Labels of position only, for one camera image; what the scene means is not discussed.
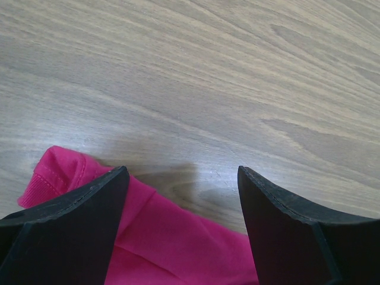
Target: wooden table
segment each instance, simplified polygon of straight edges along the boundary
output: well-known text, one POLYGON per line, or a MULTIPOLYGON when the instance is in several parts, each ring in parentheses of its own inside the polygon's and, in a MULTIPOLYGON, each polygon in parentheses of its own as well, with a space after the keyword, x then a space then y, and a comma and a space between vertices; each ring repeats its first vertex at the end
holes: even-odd
POLYGON ((245 231, 238 166, 380 217, 377 0, 1 0, 0 215, 51 145, 245 231))

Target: black plastic part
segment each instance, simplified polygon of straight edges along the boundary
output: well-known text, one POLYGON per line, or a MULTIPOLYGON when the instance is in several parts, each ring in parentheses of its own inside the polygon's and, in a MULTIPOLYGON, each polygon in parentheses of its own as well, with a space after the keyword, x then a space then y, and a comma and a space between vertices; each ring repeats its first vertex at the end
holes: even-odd
POLYGON ((321 206, 247 167, 237 178, 260 285, 380 284, 380 220, 321 206))
POLYGON ((122 166, 0 220, 0 284, 103 285, 128 184, 122 166))

